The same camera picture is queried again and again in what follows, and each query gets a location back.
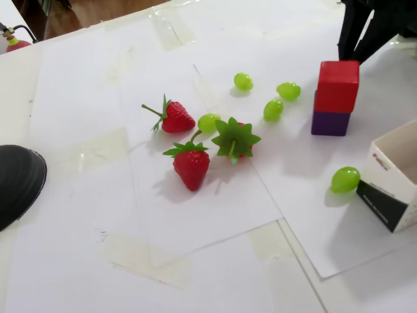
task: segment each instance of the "red cube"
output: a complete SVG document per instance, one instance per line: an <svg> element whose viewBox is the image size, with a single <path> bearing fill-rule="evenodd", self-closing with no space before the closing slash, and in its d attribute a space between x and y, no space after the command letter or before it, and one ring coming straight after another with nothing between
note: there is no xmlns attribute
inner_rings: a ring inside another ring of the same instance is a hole
<svg viewBox="0 0 417 313"><path fill-rule="evenodd" d="M358 61L324 61L320 67L314 110L352 113L358 88Z"/></svg>

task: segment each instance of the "green grape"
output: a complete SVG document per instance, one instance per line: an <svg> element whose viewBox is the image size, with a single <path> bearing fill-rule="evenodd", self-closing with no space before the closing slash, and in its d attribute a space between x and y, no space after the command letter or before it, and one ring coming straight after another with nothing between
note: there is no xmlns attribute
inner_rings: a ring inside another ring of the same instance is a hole
<svg viewBox="0 0 417 313"><path fill-rule="evenodd" d="M216 120L222 119L217 114L205 114L198 120L198 129L202 132L214 132L216 130Z"/></svg>
<svg viewBox="0 0 417 313"><path fill-rule="evenodd" d="M278 85L276 91L282 98L288 101L294 101L298 98L301 93L301 88L295 83L282 83Z"/></svg>
<svg viewBox="0 0 417 313"><path fill-rule="evenodd" d="M234 81L236 87L240 90L249 91L253 88L252 79L245 73L236 74Z"/></svg>
<svg viewBox="0 0 417 313"><path fill-rule="evenodd" d="M280 118L282 110L284 109L281 101L271 100L263 109L263 119L265 121L277 121Z"/></svg>
<svg viewBox="0 0 417 313"><path fill-rule="evenodd" d="M355 189L360 180L359 171L356 168L347 166L338 170L332 178L332 192L349 192Z"/></svg>

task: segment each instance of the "red strawberry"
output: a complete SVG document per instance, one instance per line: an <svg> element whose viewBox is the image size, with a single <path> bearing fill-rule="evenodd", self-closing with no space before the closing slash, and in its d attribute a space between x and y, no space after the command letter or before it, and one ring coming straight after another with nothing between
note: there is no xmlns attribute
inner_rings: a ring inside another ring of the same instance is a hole
<svg viewBox="0 0 417 313"><path fill-rule="evenodd" d="M155 124L152 130L159 129L159 123L162 122L162 129L165 132L185 132L187 130L193 129L195 126L195 121L190 114L187 113L185 108L181 105L180 102L172 102L171 100L166 100L164 95L164 105L162 107L162 114L158 113L151 108L148 108L146 105L142 104L142 108L148 109L151 112L154 112L156 115L160 116L159 121Z"/></svg>
<svg viewBox="0 0 417 313"><path fill-rule="evenodd" d="M252 145L261 140L252 134L252 124L238 123L233 117L227 123L217 120L216 128L219 136L211 141L220 147L217 155L226 155L233 165L240 157L252 157Z"/></svg>
<svg viewBox="0 0 417 313"><path fill-rule="evenodd" d="M186 187L196 191L206 176L210 158L204 151L192 150L178 154L173 164Z"/></svg>
<svg viewBox="0 0 417 313"><path fill-rule="evenodd" d="M185 145L174 143L176 148L163 153L174 158L174 170L191 191L196 191L200 187L210 164L209 155L205 152L207 148L203 147L203 143L197 145L193 143L194 138L199 134L201 134L200 130Z"/></svg>

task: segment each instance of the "purple cube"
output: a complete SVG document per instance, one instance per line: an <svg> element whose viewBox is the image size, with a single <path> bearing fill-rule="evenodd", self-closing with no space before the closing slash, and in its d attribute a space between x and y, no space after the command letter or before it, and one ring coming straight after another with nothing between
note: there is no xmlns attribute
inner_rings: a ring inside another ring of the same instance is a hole
<svg viewBox="0 0 417 313"><path fill-rule="evenodd" d="M349 124L350 113L313 112L311 134L323 136L344 136Z"/></svg>

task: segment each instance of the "green calyx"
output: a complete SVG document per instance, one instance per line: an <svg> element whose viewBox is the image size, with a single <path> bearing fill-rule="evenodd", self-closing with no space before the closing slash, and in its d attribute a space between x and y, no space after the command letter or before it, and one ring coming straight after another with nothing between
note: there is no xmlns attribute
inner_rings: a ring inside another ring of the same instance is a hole
<svg viewBox="0 0 417 313"><path fill-rule="evenodd" d="M252 135L252 124L240 126L236 119L231 117L229 122L216 121L216 128L219 136L212 139L220 147L217 155L227 155L232 164L236 164L240 155L252 157L250 147L261 140L260 137Z"/></svg>
<svg viewBox="0 0 417 313"><path fill-rule="evenodd" d="M179 155L180 153L184 153L184 152L188 152L188 151L206 151L208 150L208 148L203 147L203 143L200 142L197 145L194 144L194 139L195 137L197 137L198 135L200 135L202 133L201 130L198 130L192 137L191 140L189 142L187 142L185 145L182 145L181 143L174 143L173 145L176 148L170 149L168 151L165 151L164 153L162 153L163 155L171 155L173 158L175 158L177 155Z"/></svg>
<svg viewBox="0 0 417 313"><path fill-rule="evenodd" d="M158 115L160 117L159 121L155 124L155 126L152 127L152 130L158 130L159 129L159 123L161 123L164 119L167 118L167 116L168 116L167 115L167 108L168 108L170 103L171 103L171 100L167 101L167 99L165 97L165 94L164 94L164 105L162 106L162 113L159 113L159 112L147 107L146 105L142 104L142 108L145 108L145 109L155 113L156 115Z"/></svg>

